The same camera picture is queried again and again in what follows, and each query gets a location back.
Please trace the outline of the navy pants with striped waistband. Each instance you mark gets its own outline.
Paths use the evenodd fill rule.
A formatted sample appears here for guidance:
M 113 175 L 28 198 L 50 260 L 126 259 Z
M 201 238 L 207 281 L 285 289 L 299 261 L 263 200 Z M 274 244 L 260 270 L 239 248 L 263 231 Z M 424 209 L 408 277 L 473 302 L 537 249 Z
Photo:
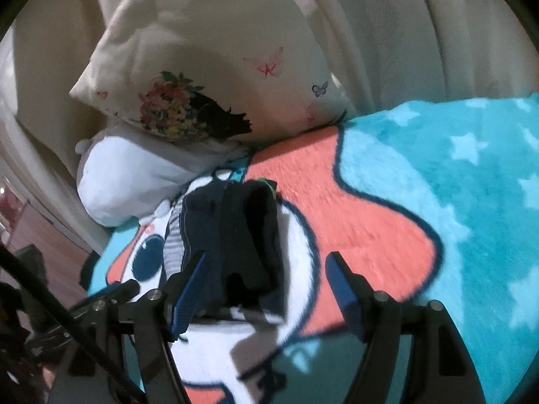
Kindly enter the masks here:
M 181 197 L 163 246 L 167 276 L 183 271 L 197 252 L 208 255 L 198 315 L 238 309 L 284 315 L 284 269 L 273 180 L 211 180 Z

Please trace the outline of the teal cartoon fleece blanket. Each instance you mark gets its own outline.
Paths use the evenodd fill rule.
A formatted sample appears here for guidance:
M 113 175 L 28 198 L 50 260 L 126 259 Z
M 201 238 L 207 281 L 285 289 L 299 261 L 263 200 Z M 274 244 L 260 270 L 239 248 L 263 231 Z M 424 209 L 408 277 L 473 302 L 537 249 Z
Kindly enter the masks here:
M 195 403 L 339 403 L 363 346 L 329 253 L 398 301 L 443 302 L 485 399 L 538 375 L 538 97 L 411 101 L 285 140 L 192 182 L 274 180 L 281 323 L 204 323 L 173 344 Z

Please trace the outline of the white grey plush pillow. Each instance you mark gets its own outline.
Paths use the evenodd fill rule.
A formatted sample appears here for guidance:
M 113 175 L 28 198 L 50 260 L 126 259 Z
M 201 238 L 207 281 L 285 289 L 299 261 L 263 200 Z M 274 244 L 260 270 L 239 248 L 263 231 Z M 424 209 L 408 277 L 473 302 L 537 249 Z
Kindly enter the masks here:
M 77 192 L 90 218 L 117 227 L 161 216 L 191 180 L 247 154 L 237 141 L 173 144 L 129 125 L 115 125 L 75 146 Z

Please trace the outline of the cream floral printed cushion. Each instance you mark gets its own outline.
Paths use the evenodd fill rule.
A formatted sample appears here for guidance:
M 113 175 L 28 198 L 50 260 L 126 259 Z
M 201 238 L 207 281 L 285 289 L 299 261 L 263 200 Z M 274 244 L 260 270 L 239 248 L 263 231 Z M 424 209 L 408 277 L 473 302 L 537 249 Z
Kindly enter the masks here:
M 264 143 L 356 116 L 294 0 L 122 0 L 70 94 L 170 141 Z

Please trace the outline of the beige upholstered headboard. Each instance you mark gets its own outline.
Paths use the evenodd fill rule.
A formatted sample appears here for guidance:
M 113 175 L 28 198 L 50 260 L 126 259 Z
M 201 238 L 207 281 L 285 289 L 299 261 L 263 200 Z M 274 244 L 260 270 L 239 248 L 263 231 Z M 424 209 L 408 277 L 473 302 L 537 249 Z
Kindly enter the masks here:
M 1 0 L 1 159 L 85 246 L 78 140 L 105 118 L 68 96 L 122 0 Z M 538 0 L 293 0 L 359 112 L 538 88 Z

